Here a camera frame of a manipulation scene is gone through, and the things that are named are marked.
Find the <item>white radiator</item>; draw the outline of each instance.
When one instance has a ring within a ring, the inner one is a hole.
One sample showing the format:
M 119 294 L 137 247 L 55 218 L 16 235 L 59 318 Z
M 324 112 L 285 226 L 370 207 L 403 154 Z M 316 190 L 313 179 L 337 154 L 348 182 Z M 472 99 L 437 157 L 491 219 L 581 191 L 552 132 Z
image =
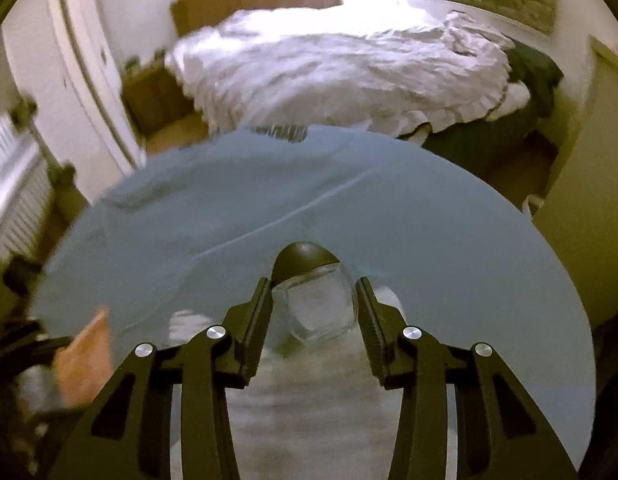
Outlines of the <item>white radiator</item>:
M 0 117 L 0 264 L 13 254 L 35 252 L 51 209 L 47 163 L 33 135 L 17 131 L 9 114 Z

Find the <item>wooden bedside cabinet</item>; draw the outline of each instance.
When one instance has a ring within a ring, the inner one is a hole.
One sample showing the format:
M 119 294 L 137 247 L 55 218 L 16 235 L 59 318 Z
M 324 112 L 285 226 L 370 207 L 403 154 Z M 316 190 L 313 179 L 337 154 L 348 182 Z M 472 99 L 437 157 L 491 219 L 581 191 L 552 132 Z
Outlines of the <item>wooden bedside cabinet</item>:
M 164 60 L 122 76 L 122 100 L 138 131 L 149 136 L 194 111 L 193 101 L 164 66 Z

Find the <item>orange object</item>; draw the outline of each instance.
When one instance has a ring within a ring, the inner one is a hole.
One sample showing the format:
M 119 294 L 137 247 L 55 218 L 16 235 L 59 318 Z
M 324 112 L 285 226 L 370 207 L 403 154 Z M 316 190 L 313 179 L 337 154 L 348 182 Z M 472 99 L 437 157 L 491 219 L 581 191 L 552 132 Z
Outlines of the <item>orange object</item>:
M 101 307 L 73 342 L 55 353 L 52 368 L 66 407 L 90 404 L 113 374 L 110 340 L 108 308 Z

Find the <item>wooden floor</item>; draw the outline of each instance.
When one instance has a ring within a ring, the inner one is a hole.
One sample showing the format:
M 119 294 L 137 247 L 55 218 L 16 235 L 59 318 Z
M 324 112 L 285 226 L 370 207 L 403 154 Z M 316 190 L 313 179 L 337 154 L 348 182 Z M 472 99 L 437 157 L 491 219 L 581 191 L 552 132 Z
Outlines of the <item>wooden floor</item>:
M 184 148 L 209 139 L 207 124 L 198 114 L 170 124 L 147 139 L 147 155 L 155 156 L 172 148 Z M 520 208 L 529 194 L 543 196 L 554 149 L 540 134 L 532 133 L 525 143 L 502 161 L 484 181 Z

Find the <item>round table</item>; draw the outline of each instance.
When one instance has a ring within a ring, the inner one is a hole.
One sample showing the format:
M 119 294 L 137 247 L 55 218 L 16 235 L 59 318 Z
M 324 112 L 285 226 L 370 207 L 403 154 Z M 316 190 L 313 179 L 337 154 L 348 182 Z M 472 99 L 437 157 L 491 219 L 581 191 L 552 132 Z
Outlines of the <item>round table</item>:
M 175 312 L 222 320 L 298 240 L 390 287 L 442 343 L 489 342 L 580 464 L 595 367 L 572 282 L 529 218 L 407 142 L 313 126 L 299 143 L 238 131 L 164 153 L 72 226 L 32 313 L 60 336 L 109 306 L 119 363 L 168 345 Z

